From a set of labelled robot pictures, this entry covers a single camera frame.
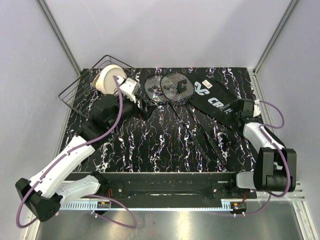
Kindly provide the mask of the black racket bag Crossway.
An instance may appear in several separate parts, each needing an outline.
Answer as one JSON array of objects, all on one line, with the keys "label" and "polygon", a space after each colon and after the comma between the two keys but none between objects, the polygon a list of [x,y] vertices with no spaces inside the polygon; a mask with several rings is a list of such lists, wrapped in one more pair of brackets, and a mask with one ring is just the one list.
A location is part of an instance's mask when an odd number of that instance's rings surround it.
[{"label": "black racket bag Crossway", "polygon": [[261,114],[258,117],[243,120],[241,127],[231,126],[230,103],[241,98],[233,95],[222,83],[196,80],[194,88],[194,97],[189,102],[197,110],[212,117],[227,129],[246,138],[256,151],[260,148],[274,149],[273,144],[276,144],[279,149],[285,148],[284,143],[268,129],[269,125],[263,123]]}]

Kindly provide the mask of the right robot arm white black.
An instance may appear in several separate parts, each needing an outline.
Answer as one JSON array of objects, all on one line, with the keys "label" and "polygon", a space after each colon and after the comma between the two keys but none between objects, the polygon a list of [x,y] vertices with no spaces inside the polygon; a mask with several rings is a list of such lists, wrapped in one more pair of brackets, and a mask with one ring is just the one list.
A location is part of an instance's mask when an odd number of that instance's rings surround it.
[{"label": "right robot arm white black", "polygon": [[[259,120],[260,104],[273,107],[281,117],[281,124],[274,126]],[[283,197],[296,189],[297,153],[287,148],[270,129],[281,129],[285,118],[274,104],[263,100],[237,99],[228,107],[231,129],[238,130],[257,151],[255,168],[251,172],[240,172],[235,181],[227,185],[228,195],[239,198],[245,189],[268,192],[274,197]]]}]

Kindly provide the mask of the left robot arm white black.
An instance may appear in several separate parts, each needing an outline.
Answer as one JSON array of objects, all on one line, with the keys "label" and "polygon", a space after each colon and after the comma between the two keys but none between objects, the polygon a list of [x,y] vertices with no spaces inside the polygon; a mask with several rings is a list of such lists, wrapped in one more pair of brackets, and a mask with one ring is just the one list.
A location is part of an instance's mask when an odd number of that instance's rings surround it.
[{"label": "left robot arm white black", "polygon": [[30,179],[20,178],[15,188],[21,199],[16,225],[20,223],[22,208],[26,206],[40,222],[52,218],[63,206],[76,199],[94,195],[103,198],[112,194],[110,181],[98,171],[64,184],[66,177],[82,161],[92,155],[103,140],[126,119],[132,117],[148,120],[156,105],[139,97],[133,102],[112,94],[102,95],[91,106],[88,119],[80,126],[65,147],[44,169]]}]

